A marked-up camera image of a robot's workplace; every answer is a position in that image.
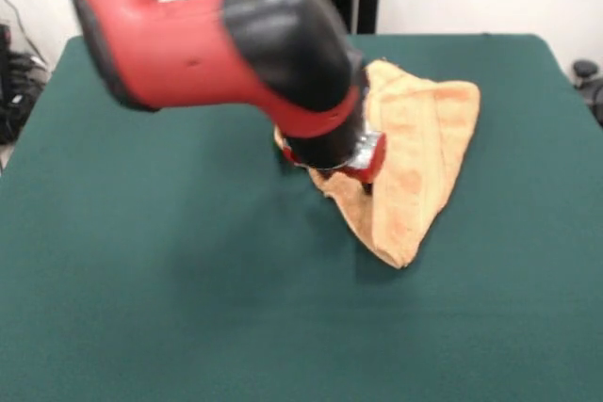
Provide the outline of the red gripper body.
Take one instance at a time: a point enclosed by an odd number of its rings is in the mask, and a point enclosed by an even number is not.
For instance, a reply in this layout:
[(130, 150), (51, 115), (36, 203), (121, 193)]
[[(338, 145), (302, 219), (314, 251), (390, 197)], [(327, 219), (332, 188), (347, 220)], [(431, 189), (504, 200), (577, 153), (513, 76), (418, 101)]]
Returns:
[(336, 132), (298, 138), (281, 135), (281, 148), (291, 163), (329, 179), (344, 174), (361, 184), (372, 184), (380, 171), (386, 149), (380, 132)]

